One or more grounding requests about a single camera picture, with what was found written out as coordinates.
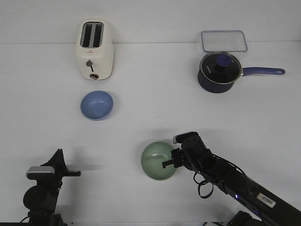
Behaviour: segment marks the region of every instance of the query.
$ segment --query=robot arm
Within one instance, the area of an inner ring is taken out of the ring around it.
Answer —
[[[248,178],[231,162],[212,154],[197,132],[177,135],[174,137],[174,143],[182,144],[181,149],[171,151],[172,159],[162,163],[164,168],[173,164],[175,168],[184,166],[201,174],[206,182],[216,185],[262,220],[254,220],[249,214],[240,211],[228,225],[300,225],[299,210]]]

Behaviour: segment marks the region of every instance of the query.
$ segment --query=barcode label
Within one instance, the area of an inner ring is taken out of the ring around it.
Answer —
[[[271,208],[273,208],[276,205],[276,203],[273,200],[269,199],[267,196],[261,193],[258,194],[257,199],[262,201],[264,204],[270,206]]]

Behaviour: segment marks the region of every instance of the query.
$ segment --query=white wall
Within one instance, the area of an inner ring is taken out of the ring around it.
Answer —
[[[102,17],[115,43],[197,42],[203,30],[243,30],[247,41],[301,40],[300,0],[1,0],[0,43],[75,43]]]

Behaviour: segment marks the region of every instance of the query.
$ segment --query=saucepan handle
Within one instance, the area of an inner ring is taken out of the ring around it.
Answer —
[[[250,74],[285,74],[282,68],[269,68],[269,67],[245,67],[243,68],[242,76]]]

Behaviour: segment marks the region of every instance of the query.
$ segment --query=lid knob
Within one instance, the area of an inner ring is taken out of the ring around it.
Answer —
[[[231,64],[231,58],[227,54],[221,53],[217,56],[216,63],[221,67],[228,67]]]

